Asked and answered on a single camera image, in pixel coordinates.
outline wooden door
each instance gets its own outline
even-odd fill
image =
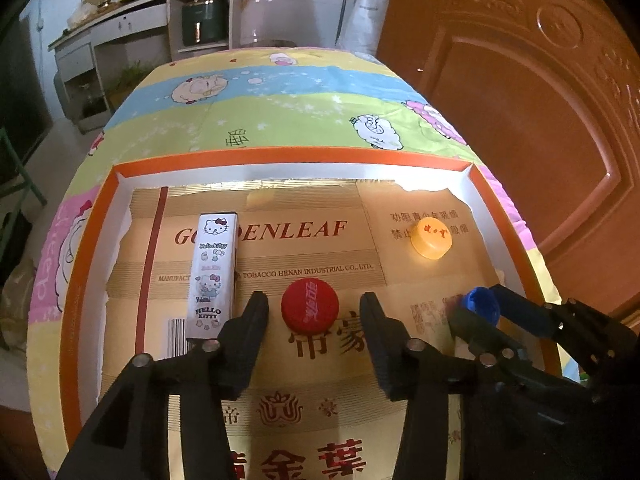
[[[458,129],[564,298],[640,300],[640,60],[601,0],[391,0],[378,57]]]

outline dark green air fryer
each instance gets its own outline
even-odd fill
[[[229,0],[196,0],[182,6],[184,46],[224,41],[228,30]]]

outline plastic bag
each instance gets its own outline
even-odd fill
[[[29,305],[35,270],[30,258],[24,258],[9,274],[0,296],[0,331],[10,348],[26,350]]]
[[[92,14],[98,11],[98,7],[88,4],[86,0],[82,0],[74,10],[74,13],[66,20],[66,26],[69,30],[76,28],[82,21],[86,20]]]
[[[389,0],[356,0],[337,47],[375,56],[388,4]]]

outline hello kitty box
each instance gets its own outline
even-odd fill
[[[200,215],[191,261],[187,339],[216,338],[231,317],[237,232],[236,213]]]

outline colorful cartoon tablecloth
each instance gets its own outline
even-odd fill
[[[155,69],[95,139],[60,204],[36,275],[28,378],[47,466],[66,454],[58,357],[66,286],[82,231],[112,166],[151,156],[245,146],[348,146],[477,164],[527,250],[547,301],[559,301],[530,231],[455,128],[366,55],[314,48],[230,50]]]

